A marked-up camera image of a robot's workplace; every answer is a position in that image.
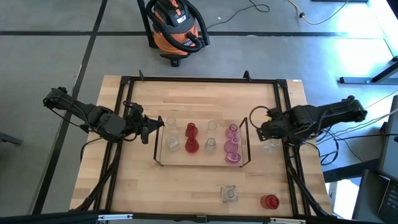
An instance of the white cable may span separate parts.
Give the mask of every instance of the white cable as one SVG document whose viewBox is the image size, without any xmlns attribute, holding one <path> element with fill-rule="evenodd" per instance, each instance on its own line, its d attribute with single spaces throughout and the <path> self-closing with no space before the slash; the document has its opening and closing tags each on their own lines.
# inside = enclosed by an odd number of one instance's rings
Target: white cable
<svg viewBox="0 0 398 224">
<path fill-rule="evenodd" d="M 382 100 L 386 99 L 387 97 L 389 97 L 389 96 L 393 95 L 393 94 L 394 94 L 394 93 L 396 93 L 396 92 L 398 92 L 398 90 L 396 90 L 396 91 L 393 91 L 391 94 L 389 94 L 389 95 L 387 95 L 387 96 L 385 96 L 385 97 L 381 98 L 380 100 L 377 100 L 376 102 L 372 103 L 370 106 L 368 106 L 368 107 L 367 107 L 367 108 L 365 108 L 365 109 L 368 109 L 369 107 L 371 107 L 371 106 L 375 105 L 376 103 L 378 103 L 378 102 L 380 102 L 380 101 L 382 101 Z"/>
<path fill-rule="evenodd" d="M 366 125 L 364 125 L 364 126 L 362 126 L 362 127 L 354 128 L 354 129 L 351 130 L 351 131 L 346 131 L 346 132 L 344 132 L 344 133 L 337 134 L 336 137 L 341 136 L 341 135 L 344 135 L 344 134 L 348 134 L 348 133 L 353 132 L 353 131 L 357 131 L 357 130 L 362 129 L 362 128 L 365 128 L 365 127 L 367 127 L 367 126 L 369 126 L 369 125 L 371 125 L 371 124 L 373 124 L 373 123 L 376 123 L 376 122 L 380 121 L 381 119 L 385 118 L 386 116 L 390 116 L 390 115 L 394 114 L 394 113 L 397 112 L 397 111 L 398 111 L 398 108 L 395 109 L 395 110 L 393 110 L 393 111 L 391 111 L 389 114 L 385 114 L 385 115 L 381 116 L 380 118 L 377 118 L 377 120 L 375 120 L 375 121 L 373 121 L 373 122 L 370 122 L 370 123 L 368 123 L 368 124 L 366 124 Z M 333 139 L 333 138 L 325 139 L 325 140 L 323 140 L 322 142 L 317 143 L 317 144 L 319 145 L 319 144 L 324 143 L 325 141 L 328 141 L 328 140 L 331 140 L 331 139 Z"/>
</svg>

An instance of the clear acrylic tray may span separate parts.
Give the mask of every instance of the clear acrylic tray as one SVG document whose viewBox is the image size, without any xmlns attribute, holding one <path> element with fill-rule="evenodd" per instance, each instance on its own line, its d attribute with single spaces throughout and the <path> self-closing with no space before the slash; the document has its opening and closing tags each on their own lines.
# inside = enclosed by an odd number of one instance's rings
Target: clear acrylic tray
<svg viewBox="0 0 398 224">
<path fill-rule="evenodd" d="M 208 122 L 210 120 L 185 120 L 179 119 L 176 125 L 168 125 L 161 127 L 156 132 L 154 160 L 161 166 L 235 166 L 243 167 L 251 161 L 250 146 L 249 146 L 249 129 L 248 119 L 244 118 L 240 124 L 234 121 L 216 120 L 217 128 L 209 130 Z M 185 150 L 185 143 L 187 137 L 185 131 L 189 122 L 195 123 L 198 128 L 196 140 L 199 143 L 199 150 L 190 153 Z M 237 137 L 238 151 L 241 160 L 236 163 L 230 163 L 226 160 L 226 152 L 224 144 L 228 140 L 226 137 L 226 130 L 231 124 L 238 126 Z M 169 138 L 177 139 L 179 146 L 176 147 L 175 141 L 169 141 Z M 216 141 L 215 147 L 206 147 L 205 144 L 209 138 Z"/>
</svg>

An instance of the black cable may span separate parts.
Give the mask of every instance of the black cable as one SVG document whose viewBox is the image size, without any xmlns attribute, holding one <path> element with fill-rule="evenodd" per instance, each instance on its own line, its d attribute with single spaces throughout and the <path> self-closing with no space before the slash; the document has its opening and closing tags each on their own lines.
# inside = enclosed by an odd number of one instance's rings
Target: black cable
<svg viewBox="0 0 398 224">
<path fill-rule="evenodd" d="M 398 134 L 369 134 L 369 135 L 364 135 L 364 136 L 351 136 L 351 137 L 347 137 L 347 138 L 337 139 L 337 141 L 342 141 L 342 140 L 347 140 L 347 139 L 352 139 L 352 138 L 373 137 L 373 136 L 398 136 Z"/>
<path fill-rule="evenodd" d="M 208 30 L 208 29 L 212 28 L 213 26 L 217 26 L 217 25 L 220 25 L 220 24 L 227 23 L 227 22 L 229 22 L 233 17 L 235 17 L 239 12 L 244 11 L 244 10 L 246 10 L 246 9 L 250 9 L 250 8 L 252 8 L 252 7 L 255 7 L 259 12 L 269 12 L 269 11 L 271 10 L 270 7 L 267 6 L 266 4 L 256 4 L 256 3 L 252 2 L 251 0 L 249 0 L 249 1 L 253 4 L 253 6 L 248 6 L 248 7 L 245 7 L 245 8 L 243 8 L 243 9 L 240 9 L 240 10 L 236 11 L 236 12 L 235 12 L 229 19 L 227 19 L 226 21 L 217 22 L 217 23 L 215 23 L 215 24 L 212 24 L 212 25 L 208 26 L 206 29 Z M 267 8 L 267 10 L 259 9 L 258 6 L 264 6 L 264 7 Z"/>
<path fill-rule="evenodd" d="M 100 140 L 100 139 L 102 139 L 102 138 L 94 139 L 94 140 L 91 140 L 91 141 L 88 141 L 88 142 L 84 143 L 84 145 L 83 145 L 83 146 L 81 147 L 81 149 L 80 149 L 80 162 L 83 160 L 83 154 L 84 154 L 85 147 L 86 147 L 88 144 L 93 143 L 93 142 L 95 142 L 95 141 L 98 141 L 98 140 Z"/>
<path fill-rule="evenodd" d="M 328 136 L 328 132 L 330 131 L 330 129 L 331 129 L 331 127 L 332 126 L 330 126 L 327 130 L 323 130 L 324 132 L 325 132 L 325 135 L 324 136 L 322 136 L 322 138 L 320 138 L 320 139 L 317 139 L 316 140 L 316 142 L 320 142 L 320 141 L 322 141 L 324 138 L 326 138 L 326 136 Z"/>
<path fill-rule="evenodd" d="M 340 146 L 339 146 L 339 144 L 338 144 L 338 142 L 337 142 L 337 140 L 336 140 L 336 138 L 335 138 L 334 133 L 333 133 L 332 131 L 327 131 L 327 133 L 329 133 L 330 136 L 332 136 L 333 140 L 335 140 L 336 150 L 334 150 L 333 152 L 329 152 L 328 154 L 325 154 L 325 155 L 320 156 L 320 158 L 323 157 L 323 159 L 321 160 L 321 166 L 327 166 L 327 165 L 330 165 L 330 164 L 334 163 L 334 162 L 336 161 L 337 157 L 338 157 L 338 151 L 339 151 L 339 149 L 340 149 Z M 330 162 L 327 162 L 327 163 L 324 164 L 323 161 L 324 161 L 328 156 L 330 156 L 330 155 L 332 155 L 332 154 L 335 154 L 335 156 L 333 157 L 333 159 L 332 159 Z"/>
<path fill-rule="evenodd" d="M 136 135 L 134 136 L 134 138 L 132 138 L 132 139 L 126 139 L 126 138 L 123 138 L 123 140 L 125 140 L 125 141 L 134 141 L 134 140 L 136 140 L 136 138 L 137 138 L 137 133 L 135 133 Z"/>
<path fill-rule="evenodd" d="M 313 146 L 315 149 L 317 149 L 318 150 L 318 156 L 321 157 L 321 151 L 319 150 L 318 146 L 316 146 L 316 145 L 314 145 L 314 144 L 312 144 L 310 142 L 306 142 L 306 144 L 309 144 L 309 145 Z"/>
<path fill-rule="evenodd" d="M 70 120 L 66 119 L 64 116 L 62 116 L 62 115 L 58 114 L 58 113 L 57 113 L 57 112 L 55 112 L 53 109 L 50 109 L 50 111 L 52 111 L 53 113 L 55 113 L 55 114 L 56 114 L 57 116 L 59 116 L 60 118 L 64 119 L 66 122 L 69 122 L 70 124 L 72 124 L 72 125 L 74 125 L 74 126 L 76 126 L 76 127 L 80 128 L 80 126 L 79 126 L 79 125 L 77 125 L 77 124 L 75 124 L 75 123 L 71 122 Z"/>
<path fill-rule="evenodd" d="M 369 124 L 370 122 L 375 121 L 375 120 L 377 120 L 377 119 L 380 119 L 380 118 L 374 118 L 374 119 L 372 119 L 372 120 L 370 120 L 370 121 L 368 121 L 368 122 L 366 122 L 366 123 L 359 124 L 359 125 L 357 125 L 357 126 L 350 127 L 350 128 L 345 129 L 345 130 L 337 131 L 335 134 L 340 133 L 340 132 L 345 132 L 345 131 L 348 131 L 348 130 L 350 130 L 350 129 L 358 128 L 358 127 L 360 127 L 360 126 L 362 126 L 362 125 Z"/>
<path fill-rule="evenodd" d="M 264 109 L 266 109 L 266 110 L 269 110 L 268 107 L 266 107 L 266 106 L 257 106 L 257 107 L 255 107 L 255 108 L 253 108 L 253 110 L 251 110 L 251 112 L 250 112 L 250 114 L 249 114 L 249 121 L 250 121 L 251 125 L 252 125 L 253 127 L 255 127 L 256 129 L 260 129 L 260 128 L 258 128 L 256 125 L 253 124 L 253 122 L 251 121 L 251 115 L 252 115 L 253 112 L 254 112 L 255 110 L 257 110 L 258 108 L 264 108 Z"/>
<path fill-rule="evenodd" d="M 336 137 L 338 138 L 337 140 L 343 140 L 343 141 L 346 143 L 348 149 L 351 151 L 351 153 L 352 153 L 357 159 L 359 159 L 359 161 L 363 162 L 362 159 L 360 159 L 360 158 L 354 153 L 354 151 L 351 149 L 351 147 L 349 146 L 348 142 L 347 142 L 345 139 L 342 139 L 342 138 L 340 138 L 340 137 L 338 137 L 338 136 L 336 136 Z"/>
</svg>

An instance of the gray floor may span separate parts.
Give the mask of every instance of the gray floor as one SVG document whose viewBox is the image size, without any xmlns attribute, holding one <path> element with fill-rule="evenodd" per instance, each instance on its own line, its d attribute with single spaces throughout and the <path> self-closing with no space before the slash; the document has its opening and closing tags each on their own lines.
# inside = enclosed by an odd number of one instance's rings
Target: gray floor
<svg viewBox="0 0 398 224">
<path fill-rule="evenodd" d="M 191 0 L 208 25 L 222 21 L 235 10 L 250 6 L 245 0 Z M 372 7 L 348 4 L 336 17 L 319 26 L 298 21 L 287 1 L 256 1 L 268 4 L 269 13 L 250 9 L 213 31 L 348 32 L 350 38 L 326 37 L 211 37 L 211 45 L 182 61 L 180 68 L 147 47 L 146 38 L 97 37 L 78 99 L 93 103 L 103 75 L 145 75 L 189 77 L 287 78 L 303 81 L 307 101 L 322 105 L 354 95 L 366 107 L 398 89 L 396 86 L 340 85 L 341 76 L 370 77 L 388 66 L 394 46 L 387 45 Z M 100 0 L 7 1 L 0 0 L 0 30 L 92 30 Z M 300 1 L 308 19 L 319 21 L 341 3 Z M 110 0 L 99 28 L 102 31 L 143 31 L 135 1 Z M 52 151 L 60 119 L 42 106 L 51 87 L 72 89 L 88 43 L 88 37 L 0 36 L 0 132 L 24 140 L 21 147 L 0 144 L 0 216 L 30 212 L 37 188 Z M 369 119 L 389 111 L 392 98 L 369 108 Z M 355 132 L 376 132 L 380 123 Z M 352 124 L 339 124 L 341 130 Z M 44 212 L 68 210 L 86 134 L 69 127 L 60 160 L 47 197 Z M 349 140 L 363 160 L 376 158 L 379 138 Z M 320 145 L 332 151 L 334 142 Z M 359 162 L 345 144 L 340 155 L 325 170 Z"/>
</svg>

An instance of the wooden table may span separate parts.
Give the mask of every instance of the wooden table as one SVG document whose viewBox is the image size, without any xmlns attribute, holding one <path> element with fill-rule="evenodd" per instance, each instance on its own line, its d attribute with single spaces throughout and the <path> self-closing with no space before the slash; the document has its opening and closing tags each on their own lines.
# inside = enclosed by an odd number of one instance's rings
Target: wooden table
<svg viewBox="0 0 398 224">
<path fill-rule="evenodd" d="M 97 105 L 114 108 L 120 79 L 121 76 L 114 75 L 104 77 Z M 302 82 L 288 80 L 287 83 L 292 106 L 306 105 Z M 275 107 L 272 85 L 254 83 L 136 81 L 132 101 L 142 105 L 144 114 L 151 118 L 157 118 L 158 115 L 164 119 L 174 116 L 177 126 L 186 126 L 193 121 L 199 129 L 206 128 L 211 119 L 224 126 L 229 123 L 240 124 L 258 105 Z M 253 114 L 255 124 L 260 125 L 265 121 L 264 113 L 258 110 Z M 147 145 L 143 145 L 139 139 L 124 142 L 111 211 L 291 217 L 282 146 L 276 150 L 264 150 L 268 143 L 258 140 L 251 125 L 249 133 L 252 161 L 243 168 L 161 167 L 153 160 L 155 133 L 149 136 Z M 94 138 L 97 136 L 90 134 L 88 141 Z M 86 146 L 70 208 L 79 206 L 97 184 L 105 145 L 106 142 L 100 140 Z M 308 189 L 323 209 L 331 213 L 317 150 L 312 146 L 302 146 L 300 154 Z M 220 188 L 227 185 L 237 186 L 238 202 L 222 202 Z M 101 208 L 104 207 L 106 192 L 107 186 L 104 188 Z M 280 207 L 277 210 L 260 206 L 260 198 L 269 194 L 279 197 Z M 296 195 L 299 211 L 303 213 L 297 186 Z"/>
</svg>

